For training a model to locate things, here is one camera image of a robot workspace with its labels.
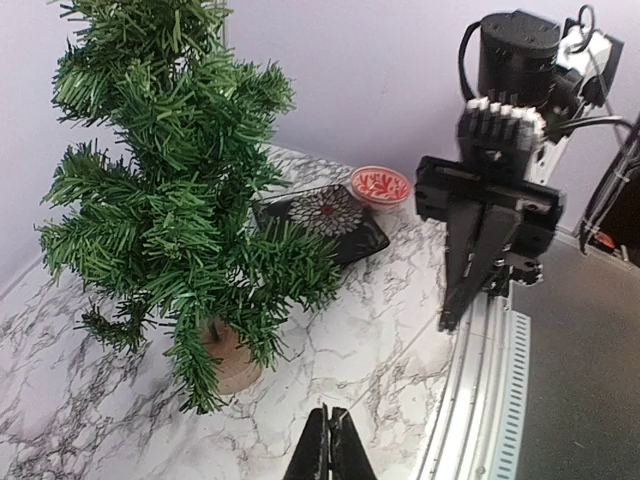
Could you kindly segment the small green christmas tree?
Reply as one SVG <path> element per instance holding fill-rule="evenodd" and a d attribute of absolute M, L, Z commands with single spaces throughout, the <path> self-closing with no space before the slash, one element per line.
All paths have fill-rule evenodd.
<path fill-rule="evenodd" d="M 252 363 L 281 355 L 293 305 L 319 309 L 340 283 L 330 243 L 286 220 L 255 227 L 253 201 L 284 180 L 267 142 L 293 107 L 275 63 L 242 61 L 214 1 L 64 1 L 77 24 L 59 58 L 53 104 L 62 120 L 111 127 L 126 152 L 69 146 L 44 202 L 66 214 L 38 229 L 53 276 L 77 274 L 116 303 L 81 327 L 136 352 L 162 326 L 183 409 L 222 408 L 217 358 L 204 332 L 234 332 Z"/>

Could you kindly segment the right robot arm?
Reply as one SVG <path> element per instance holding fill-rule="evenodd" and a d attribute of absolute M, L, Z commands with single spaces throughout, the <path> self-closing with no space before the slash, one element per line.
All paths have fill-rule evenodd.
<path fill-rule="evenodd" d="M 515 10 L 470 24 L 478 80 L 460 78 L 465 101 L 456 161 L 423 157 L 415 206 L 446 226 L 446 290 L 438 328 L 454 353 L 418 479 L 511 479 L 526 410 L 530 320 L 512 307 L 515 286 L 543 278 L 542 255 L 565 207 L 548 180 L 571 135 L 589 126 L 627 134 L 579 226 L 586 245 L 625 184 L 639 172 L 639 125 L 595 117 L 623 44 L 595 26 L 591 6 L 555 23 Z"/>

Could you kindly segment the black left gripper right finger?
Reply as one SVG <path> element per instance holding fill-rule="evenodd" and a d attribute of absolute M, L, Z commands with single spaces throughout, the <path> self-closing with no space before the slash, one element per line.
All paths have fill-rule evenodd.
<path fill-rule="evenodd" d="M 347 409 L 332 408 L 329 432 L 331 478 L 374 480 L 374 470 Z"/>

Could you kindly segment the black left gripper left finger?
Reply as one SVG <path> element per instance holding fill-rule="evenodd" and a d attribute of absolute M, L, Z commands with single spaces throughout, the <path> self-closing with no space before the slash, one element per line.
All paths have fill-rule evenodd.
<path fill-rule="evenodd" d="M 328 408 L 323 404 L 307 417 L 283 479 L 328 480 L 329 436 Z"/>

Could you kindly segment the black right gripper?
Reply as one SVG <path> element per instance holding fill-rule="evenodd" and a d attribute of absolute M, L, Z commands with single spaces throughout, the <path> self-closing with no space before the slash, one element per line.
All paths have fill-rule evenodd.
<path fill-rule="evenodd" d="M 472 98 L 457 140 L 458 159 L 425 155 L 416 170 L 418 214 L 447 225 L 440 331 L 457 328 L 499 260 L 511 267 L 513 281 L 541 281 L 540 258 L 565 209 L 564 194 L 548 185 L 565 136 L 536 108 Z"/>

